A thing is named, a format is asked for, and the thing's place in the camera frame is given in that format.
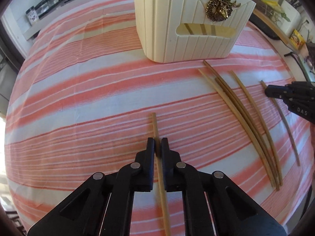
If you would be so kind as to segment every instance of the red and white tablecloth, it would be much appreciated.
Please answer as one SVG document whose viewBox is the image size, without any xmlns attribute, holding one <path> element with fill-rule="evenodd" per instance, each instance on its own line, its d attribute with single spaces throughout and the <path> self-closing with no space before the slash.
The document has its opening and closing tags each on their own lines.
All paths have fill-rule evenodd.
<svg viewBox="0 0 315 236">
<path fill-rule="evenodd" d="M 283 59 L 250 23 L 231 54 L 209 60 L 258 116 L 229 74 L 236 72 L 257 102 L 280 157 L 284 185 L 271 187 L 242 126 L 198 72 L 202 61 L 158 64 L 147 59 L 135 27 L 133 0 L 92 0 L 43 29 L 18 75 L 7 113 L 5 158 L 14 204 L 28 230 L 95 172 L 118 171 L 160 137 L 200 171 L 221 170 L 281 224 L 308 190 L 313 173 L 310 123 L 279 102 L 296 141 L 259 84 L 293 78 Z M 136 193 L 131 234 L 164 235 L 155 178 Z M 172 235 L 184 234 L 181 194 L 168 194 Z"/>
</svg>

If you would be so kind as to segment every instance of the silver screw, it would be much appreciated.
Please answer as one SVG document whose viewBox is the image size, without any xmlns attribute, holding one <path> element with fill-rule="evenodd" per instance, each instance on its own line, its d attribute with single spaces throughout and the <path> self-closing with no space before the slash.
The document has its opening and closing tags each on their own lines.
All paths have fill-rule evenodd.
<svg viewBox="0 0 315 236">
<path fill-rule="evenodd" d="M 183 169 L 186 167 L 186 163 L 185 162 L 177 162 L 176 163 L 176 167 Z"/>
<path fill-rule="evenodd" d="M 223 178 L 224 174 L 223 174 L 223 172 L 221 172 L 221 171 L 216 171 L 216 172 L 214 173 L 214 176 L 215 176 L 216 178 Z"/>
<path fill-rule="evenodd" d="M 130 167 L 132 167 L 133 169 L 138 169 L 140 168 L 140 163 L 139 162 L 134 162 L 134 163 L 131 163 Z"/>
<path fill-rule="evenodd" d="M 97 172 L 97 173 L 95 173 L 95 174 L 93 175 L 93 178 L 94 178 L 95 180 L 100 180 L 100 179 L 103 178 L 103 174 L 100 173 L 100 172 Z"/>
</svg>

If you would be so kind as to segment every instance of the gold deer emblem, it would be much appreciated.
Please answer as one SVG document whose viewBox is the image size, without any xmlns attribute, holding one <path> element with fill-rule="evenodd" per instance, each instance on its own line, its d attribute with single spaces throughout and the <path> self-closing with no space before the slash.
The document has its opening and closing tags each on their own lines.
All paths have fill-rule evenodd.
<svg viewBox="0 0 315 236">
<path fill-rule="evenodd" d="M 231 16 L 232 7 L 238 8 L 241 4 L 236 5 L 236 1 L 231 0 L 210 0 L 207 3 L 206 14 L 212 21 L 224 21 Z"/>
</svg>

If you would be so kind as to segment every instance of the wooden chopstick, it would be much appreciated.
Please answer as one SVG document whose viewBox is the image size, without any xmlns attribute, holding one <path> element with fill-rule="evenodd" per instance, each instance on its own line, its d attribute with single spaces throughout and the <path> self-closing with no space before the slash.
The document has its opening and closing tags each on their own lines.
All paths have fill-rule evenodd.
<svg viewBox="0 0 315 236">
<path fill-rule="evenodd" d="M 241 82 L 241 80 L 237 77 L 237 75 L 233 71 L 231 71 L 231 74 L 234 77 L 234 79 L 236 80 L 236 82 L 240 85 L 241 89 L 245 93 L 246 97 L 248 98 L 249 102 L 251 103 L 251 105 L 255 109 L 255 111 L 256 111 L 259 119 L 260 119 L 261 125 L 262 125 L 262 127 L 263 127 L 263 129 L 264 129 L 264 131 L 266 133 L 267 139 L 269 141 L 269 144 L 270 144 L 270 147 L 271 147 L 271 150 L 273 152 L 273 156 L 274 156 L 274 159 L 275 159 L 275 162 L 276 162 L 276 168 L 277 168 L 277 172 L 278 172 L 279 184 L 282 186 L 283 185 L 283 178 L 282 178 L 282 171 L 281 171 L 281 166 L 280 166 L 280 162 L 279 162 L 279 157 L 278 157 L 278 154 L 277 154 L 276 147 L 275 147 L 275 145 L 273 143 L 272 137 L 270 135 L 270 132 L 268 130 L 268 127 L 267 127 L 267 125 L 266 125 L 266 123 L 264 121 L 264 118 L 262 117 L 262 114 L 261 114 L 258 106 L 256 105 L 256 102 L 254 101 L 254 99 L 252 98 L 251 94 L 246 89 L 245 85 Z"/>
<path fill-rule="evenodd" d="M 164 189 L 163 182 L 163 168 L 162 168 L 162 157 L 160 153 L 160 137 L 158 134 L 158 123 L 156 118 L 156 113 L 152 113 L 152 122 L 153 122 L 153 133 L 155 140 L 155 148 L 156 148 L 156 161 L 157 161 L 157 178 L 158 178 L 158 186 L 161 198 L 161 207 L 163 214 L 163 224 L 166 236 L 171 236 L 171 226 L 170 226 L 170 213 L 168 207 L 168 201 L 166 196 L 166 191 Z"/>
<path fill-rule="evenodd" d="M 260 81 L 260 84 L 263 86 L 264 90 L 267 88 L 267 85 L 264 83 L 264 81 Z M 296 162 L 297 162 L 297 165 L 298 166 L 301 166 L 301 162 L 300 162 L 300 158 L 299 158 L 299 152 L 297 151 L 297 148 L 296 148 L 296 145 L 295 145 L 295 141 L 294 141 L 294 138 L 293 138 L 293 135 L 291 133 L 291 130 L 290 130 L 290 127 L 289 127 L 289 124 L 287 122 L 287 119 L 285 118 L 280 106 L 278 105 L 277 101 L 274 99 L 274 98 L 270 98 L 272 100 L 272 102 L 274 103 L 275 107 L 277 108 L 279 114 L 280 114 L 280 117 L 288 131 L 288 134 L 289 134 L 289 138 L 290 138 L 290 141 L 291 141 L 291 144 L 292 144 L 292 147 L 293 147 L 293 151 L 294 151 L 294 154 L 296 156 Z"/>
<path fill-rule="evenodd" d="M 224 102 L 228 105 L 228 107 L 231 109 L 231 111 L 233 112 L 233 114 L 236 116 L 236 118 L 239 120 L 239 122 L 241 123 L 242 127 L 245 129 L 246 133 L 248 134 L 249 138 L 251 139 L 251 141 L 253 142 L 254 147 L 256 148 L 256 151 L 259 155 L 259 157 L 261 158 L 264 167 L 266 169 L 267 175 L 270 178 L 270 182 L 271 185 L 274 187 L 275 186 L 275 180 L 273 177 L 273 174 L 271 172 L 270 166 L 267 162 L 267 159 L 261 149 L 261 146 L 259 145 L 254 133 L 252 132 L 252 130 L 250 129 L 250 127 L 248 126 L 248 124 L 246 123 L 245 119 L 242 117 L 242 115 L 240 114 L 240 112 L 236 109 L 236 107 L 233 105 L 232 101 L 227 97 L 227 95 L 223 92 L 222 89 L 220 89 L 220 87 L 216 84 L 216 82 L 214 80 L 212 80 L 211 78 L 209 78 L 203 71 L 201 71 L 199 69 L 199 72 L 204 76 L 204 78 L 206 79 L 206 81 L 209 83 L 209 85 L 214 88 L 218 94 L 222 97 L 222 99 L 224 100 Z"/>
<path fill-rule="evenodd" d="M 273 185 L 273 187 L 276 186 L 277 191 L 280 190 L 277 170 L 276 170 L 276 168 L 272 162 L 271 155 L 268 152 L 268 148 L 266 146 L 266 143 L 265 143 L 262 135 L 260 134 L 253 118 L 251 117 L 251 115 L 249 114 L 249 112 L 247 111 L 247 109 L 245 108 L 243 103 L 241 102 L 241 100 L 238 98 L 238 96 L 234 93 L 234 91 L 230 88 L 230 86 L 225 82 L 225 80 L 218 74 L 218 72 L 205 60 L 204 60 L 204 64 L 217 77 L 217 79 L 218 79 L 218 80 L 216 79 L 217 83 L 220 85 L 220 87 L 224 90 L 224 92 L 231 99 L 234 106 L 238 109 L 238 111 L 241 113 L 241 115 L 245 119 L 246 123 L 248 124 L 248 126 L 252 130 L 252 132 L 253 132 L 254 136 L 256 137 L 259 145 L 261 146 L 261 149 L 262 149 L 262 151 L 263 151 L 263 153 L 267 159 L 267 162 L 271 168 L 273 178 L 275 181 L 275 185 Z"/>
</svg>

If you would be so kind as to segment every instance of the yellow package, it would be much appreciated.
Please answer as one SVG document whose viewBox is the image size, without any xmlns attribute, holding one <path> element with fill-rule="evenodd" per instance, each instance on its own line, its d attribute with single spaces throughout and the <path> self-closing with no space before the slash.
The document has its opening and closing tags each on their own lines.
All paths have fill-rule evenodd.
<svg viewBox="0 0 315 236">
<path fill-rule="evenodd" d="M 300 33 L 296 29 L 294 29 L 294 31 L 290 37 L 290 40 L 293 43 L 293 45 L 295 46 L 295 48 L 297 48 L 298 50 L 300 48 L 302 48 L 302 46 L 305 43 L 303 36 L 300 35 Z"/>
</svg>

